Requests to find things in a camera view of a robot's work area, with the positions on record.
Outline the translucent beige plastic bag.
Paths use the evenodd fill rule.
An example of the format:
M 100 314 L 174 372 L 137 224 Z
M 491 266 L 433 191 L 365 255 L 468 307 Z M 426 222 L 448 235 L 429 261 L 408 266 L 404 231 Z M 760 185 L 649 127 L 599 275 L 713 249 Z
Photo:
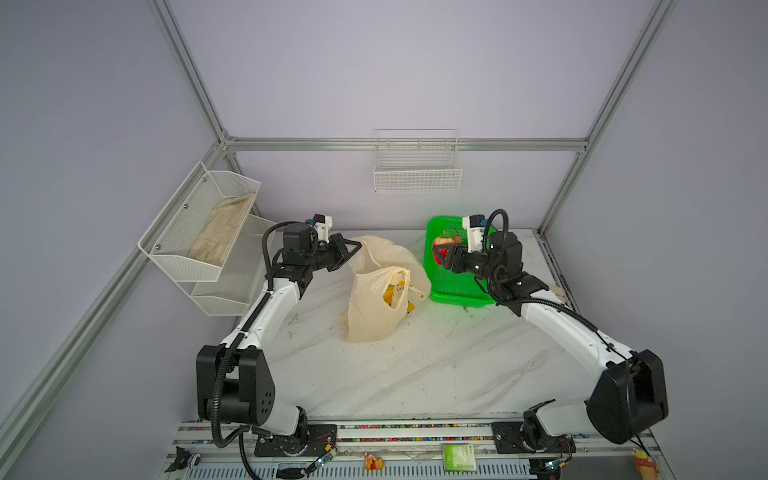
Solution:
M 341 319 L 350 343 L 377 342 L 388 337 L 408 315 L 392 311 L 383 301 L 390 283 L 413 285 L 415 309 L 431 293 L 431 282 L 416 256 L 403 246 L 371 235 L 356 239 L 362 248 L 348 262 L 353 284 L 348 309 Z

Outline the yellow fake banana bunch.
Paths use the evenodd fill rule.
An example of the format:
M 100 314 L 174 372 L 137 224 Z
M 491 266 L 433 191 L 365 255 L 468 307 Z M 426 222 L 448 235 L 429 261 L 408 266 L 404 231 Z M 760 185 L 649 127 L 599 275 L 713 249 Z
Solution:
M 410 283 L 390 283 L 382 299 L 392 311 L 409 315 L 415 310 L 415 304 L 411 300 L 413 293 L 413 285 Z

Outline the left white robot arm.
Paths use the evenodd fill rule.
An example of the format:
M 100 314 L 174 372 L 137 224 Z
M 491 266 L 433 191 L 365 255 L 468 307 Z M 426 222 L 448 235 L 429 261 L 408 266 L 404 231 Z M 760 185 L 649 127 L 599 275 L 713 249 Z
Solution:
M 261 249 L 265 283 L 260 297 L 234 330 L 196 357 L 197 407 L 210 422 L 212 441 L 224 448 L 248 431 L 278 442 L 289 455 L 309 443 L 303 408 L 277 398 L 264 347 L 303 297 L 314 273 L 334 272 L 360 251 L 362 244 L 332 233 L 332 217 L 316 214 L 286 221 L 265 232 Z

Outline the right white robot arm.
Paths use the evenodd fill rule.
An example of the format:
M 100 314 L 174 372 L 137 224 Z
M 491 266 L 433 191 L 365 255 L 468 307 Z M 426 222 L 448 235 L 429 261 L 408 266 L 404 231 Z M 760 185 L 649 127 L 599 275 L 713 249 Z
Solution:
M 470 274 L 494 303 L 546 333 L 593 382 L 585 399 L 546 400 L 525 411 L 521 446 L 541 452 L 571 434 L 597 433 L 624 444 L 669 414 L 664 365 L 650 350 L 637 351 L 612 339 L 556 300 L 549 286 L 525 271 L 522 244 L 510 232 L 470 229 L 465 243 L 433 245 L 439 265 Z

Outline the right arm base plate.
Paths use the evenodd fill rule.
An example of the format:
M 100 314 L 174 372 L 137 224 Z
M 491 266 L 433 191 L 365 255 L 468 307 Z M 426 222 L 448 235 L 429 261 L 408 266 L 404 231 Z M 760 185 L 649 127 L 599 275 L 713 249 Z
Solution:
M 493 422 L 491 429 L 499 454 L 571 454 L 576 449 L 572 437 L 550 436 L 541 427 L 529 421 Z

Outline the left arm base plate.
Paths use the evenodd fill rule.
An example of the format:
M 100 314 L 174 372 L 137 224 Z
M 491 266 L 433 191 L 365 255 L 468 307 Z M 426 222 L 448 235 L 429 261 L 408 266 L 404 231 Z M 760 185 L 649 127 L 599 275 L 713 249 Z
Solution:
M 256 457 L 319 457 L 337 442 L 338 426 L 310 423 L 289 436 L 259 437 L 253 453 Z

